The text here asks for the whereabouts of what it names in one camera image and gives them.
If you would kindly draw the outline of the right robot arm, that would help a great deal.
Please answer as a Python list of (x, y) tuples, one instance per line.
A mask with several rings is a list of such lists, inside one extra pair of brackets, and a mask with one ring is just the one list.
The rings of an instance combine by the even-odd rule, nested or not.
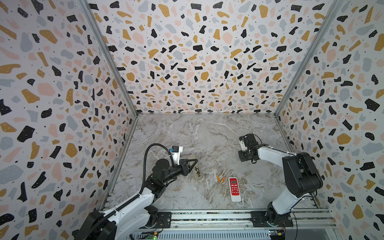
[(323, 180), (308, 153), (290, 153), (263, 144), (254, 134), (239, 137), (241, 162), (267, 161), (283, 169), (286, 187), (267, 206), (264, 219), (272, 227), (288, 224), (292, 208), (323, 187)]

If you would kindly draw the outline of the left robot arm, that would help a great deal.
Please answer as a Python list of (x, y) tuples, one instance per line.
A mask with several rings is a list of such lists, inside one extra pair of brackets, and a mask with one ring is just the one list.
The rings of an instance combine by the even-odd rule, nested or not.
[(90, 213), (75, 239), (123, 240), (140, 228), (153, 227), (158, 214), (153, 203), (173, 180), (180, 175), (187, 176), (197, 163), (197, 159), (182, 159), (178, 165), (171, 166), (166, 159), (158, 160), (142, 191), (112, 209)]

